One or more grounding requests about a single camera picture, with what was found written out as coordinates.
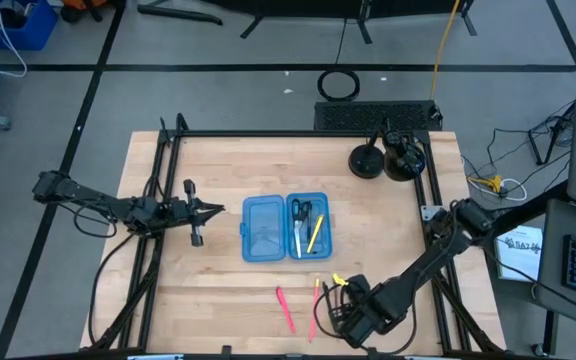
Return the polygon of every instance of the scissors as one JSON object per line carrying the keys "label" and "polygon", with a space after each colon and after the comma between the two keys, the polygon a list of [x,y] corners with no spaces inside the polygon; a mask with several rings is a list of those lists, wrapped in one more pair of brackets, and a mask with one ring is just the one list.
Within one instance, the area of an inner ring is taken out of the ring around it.
{"label": "scissors", "polygon": [[310,201],[301,202],[298,199],[294,199],[291,203],[292,209],[292,220],[294,221],[295,232],[295,245],[297,247],[297,257],[301,258],[301,241],[299,230],[304,223],[304,220],[309,216],[310,210],[312,210],[312,203]]}

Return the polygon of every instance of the yellow marker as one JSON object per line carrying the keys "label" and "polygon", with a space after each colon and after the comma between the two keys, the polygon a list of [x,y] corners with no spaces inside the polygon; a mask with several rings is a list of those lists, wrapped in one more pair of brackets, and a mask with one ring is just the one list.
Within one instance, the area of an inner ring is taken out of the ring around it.
{"label": "yellow marker", "polygon": [[337,285],[346,286],[349,284],[348,281],[344,280],[341,276],[337,274],[332,274],[332,281],[335,282]]}
{"label": "yellow marker", "polygon": [[315,231],[312,233],[312,237],[310,238],[310,244],[308,244],[307,253],[310,254],[310,250],[312,250],[312,246],[315,244],[315,239],[317,238],[317,233],[319,232],[319,228],[321,227],[321,223],[324,221],[324,216],[319,215],[317,218],[317,225],[315,225]]}

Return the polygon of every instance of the desk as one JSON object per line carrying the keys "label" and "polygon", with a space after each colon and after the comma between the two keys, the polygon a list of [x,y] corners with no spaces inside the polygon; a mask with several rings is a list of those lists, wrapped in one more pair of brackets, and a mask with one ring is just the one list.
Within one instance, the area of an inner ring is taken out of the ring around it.
{"label": "desk", "polygon": [[[157,132],[133,133],[119,197],[142,193],[157,136]],[[455,134],[431,133],[431,139],[445,203],[468,197]],[[226,211],[202,229],[205,245],[201,248],[190,245],[188,227],[166,232],[148,352],[219,353],[223,345],[232,345],[233,352],[239,354],[362,354],[320,331],[308,343],[315,278],[330,282],[332,272],[343,277],[363,273],[374,285],[402,272],[424,251],[413,182],[398,183],[385,175],[363,180],[350,172],[348,155],[363,141],[330,137],[182,138],[173,195],[183,198],[183,180],[191,178],[202,200],[224,204]],[[297,262],[287,257],[277,263],[246,263],[239,236],[244,198],[263,194],[285,197],[307,191],[328,195],[334,242],[330,260]],[[123,235],[120,230],[107,241],[104,256]],[[136,243],[134,240],[119,251],[101,275],[93,321],[96,336],[124,305]],[[455,258],[455,265],[466,308],[490,338],[505,348],[483,252],[470,248]],[[278,285],[284,289],[296,335],[290,333],[277,303]],[[418,332],[407,353],[439,354],[430,285],[418,292],[416,301]],[[324,306],[319,314],[327,319]],[[454,327],[454,316],[449,312],[448,319]],[[138,309],[133,329],[138,329],[140,320]],[[387,336],[374,334],[366,345],[394,350],[408,338],[411,326],[409,313]],[[451,335],[456,348],[456,331]],[[136,338],[134,330],[131,345],[136,344]],[[82,346],[88,344],[84,335]]]}

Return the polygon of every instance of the yellow cable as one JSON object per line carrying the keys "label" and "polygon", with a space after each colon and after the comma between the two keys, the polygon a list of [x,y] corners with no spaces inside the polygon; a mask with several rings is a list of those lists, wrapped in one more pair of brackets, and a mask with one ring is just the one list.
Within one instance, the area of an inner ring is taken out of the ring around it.
{"label": "yellow cable", "polygon": [[446,44],[446,39],[448,38],[448,33],[450,32],[450,27],[452,26],[452,21],[455,20],[455,14],[457,14],[457,8],[459,7],[459,0],[455,0],[455,5],[452,7],[452,12],[450,13],[450,20],[448,20],[448,25],[446,25],[446,30],[444,30],[444,35],[441,37],[441,43],[439,44],[439,50],[437,51],[437,59],[435,60],[435,69],[432,75],[432,89],[430,90],[430,100],[435,99],[435,90],[437,89],[437,75],[439,70],[439,63],[441,62],[441,53],[444,51],[444,45]]}

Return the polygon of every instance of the pink marker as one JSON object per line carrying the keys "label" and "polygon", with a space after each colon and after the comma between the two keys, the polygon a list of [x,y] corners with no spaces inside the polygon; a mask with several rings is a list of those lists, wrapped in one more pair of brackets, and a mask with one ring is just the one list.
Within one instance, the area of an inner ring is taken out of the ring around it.
{"label": "pink marker", "polygon": [[295,324],[292,322],[292,318],[290,317],[290,310],[288,310],[288,304],[286,303],[286,298],[284,298],[284,292],[281,291],[281,288],[279,286],[277,286],[276,292],[279,304],[281,305],[281,308],[284,310],[284,315],[286,316],[288,327],[290,327],[290,331],[293,334],[295,334],[297,333],[297,329],[295,329]]}

